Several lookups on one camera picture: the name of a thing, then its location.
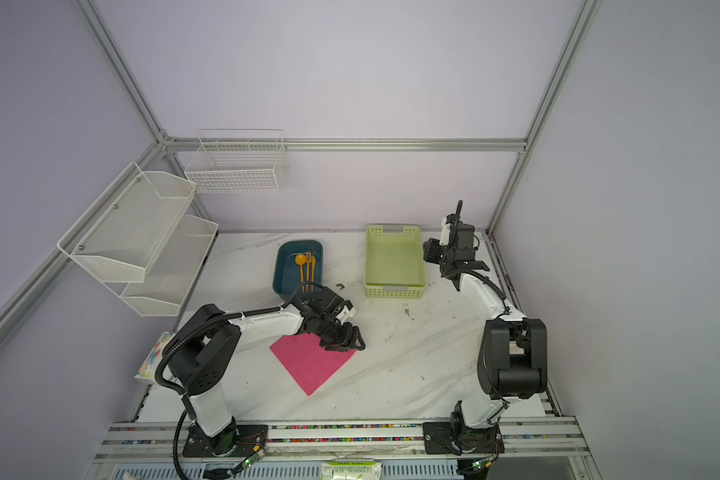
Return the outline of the pink paper napkin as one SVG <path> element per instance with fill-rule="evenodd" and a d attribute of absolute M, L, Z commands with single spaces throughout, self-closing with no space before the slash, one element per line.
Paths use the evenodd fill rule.
<path fill-rule="evenodd" d="M 312 334 L 282 336 L 270 351 L 307 395 L 314 394 L 355 354 L 354 351 L 327 351 Z"/>

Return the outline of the yellow plastic knife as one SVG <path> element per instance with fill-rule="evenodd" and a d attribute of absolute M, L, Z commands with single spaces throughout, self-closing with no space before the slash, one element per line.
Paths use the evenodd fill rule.
<path fill-rule="evenodd" d="M 315 281 L 315 270 L 316 270 L 316 258 L 314 256 L 310 256 L 309 266 L 310 266 L 310 269 L 309 269 L 310 280 L 309 281 L 311 282 L 310 291 L 314 291 L 315 287 L 314 287 L 313 283 Z"/>

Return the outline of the yellow plastic fork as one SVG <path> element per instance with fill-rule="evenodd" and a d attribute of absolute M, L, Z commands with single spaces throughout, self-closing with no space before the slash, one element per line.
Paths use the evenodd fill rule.
<path fill-rule="evenodd" d="M 311 283 L 313 281 L 313 255 L 311 252 L 305 254 L 305 263 L 303 264 L 304 269 L 304 281 Z"/>

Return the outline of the yellow plastic spoon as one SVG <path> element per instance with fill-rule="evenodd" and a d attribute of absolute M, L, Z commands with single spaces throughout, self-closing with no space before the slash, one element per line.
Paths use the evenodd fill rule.
<path fill-rule="evenodd" d="M 305 265 L 307 264 L 308 257 L 304 253 L 299 253 L 295 257 L 295 263 L 299 267 L 299 276 L 300 276 L 300 286 L 299 289 L 301 292 L 305 291 L 305 282 L 308 280 L 308 276 L 305 270 Z"/>

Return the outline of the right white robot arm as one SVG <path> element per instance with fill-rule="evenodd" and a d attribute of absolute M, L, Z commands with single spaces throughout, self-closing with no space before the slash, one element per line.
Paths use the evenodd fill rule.
<path fill-rule="evenodd" d="M 547 389 L 547 329 L 526 316 L 487 275 L 476 258 L 475 227 L 459 213 L 444 217 L 440 237 L 423 244 L 423 259 L 485 317 L 476 374 L 479 391 L 459 400 L 450 415 L 452 449 L 462 453 L 474 437 L 494 439 L 501 415 Z"/>

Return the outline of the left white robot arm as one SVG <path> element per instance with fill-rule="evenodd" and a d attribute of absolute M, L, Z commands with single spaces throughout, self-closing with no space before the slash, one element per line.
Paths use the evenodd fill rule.
<path fill-rule="evenodd" d="M 330 288 L 304 282 L 283 304 L 225 312 L 207 304 L 163 348 L 153 374 L 157 385 L 179 395 L 185 412 L 209 440 L 229 436 L 235 419 L 219 385 L 237 348 L 282 336 L 313 334 L 326 351 L 363 351 L 352 324 L 355 309 Z"/>

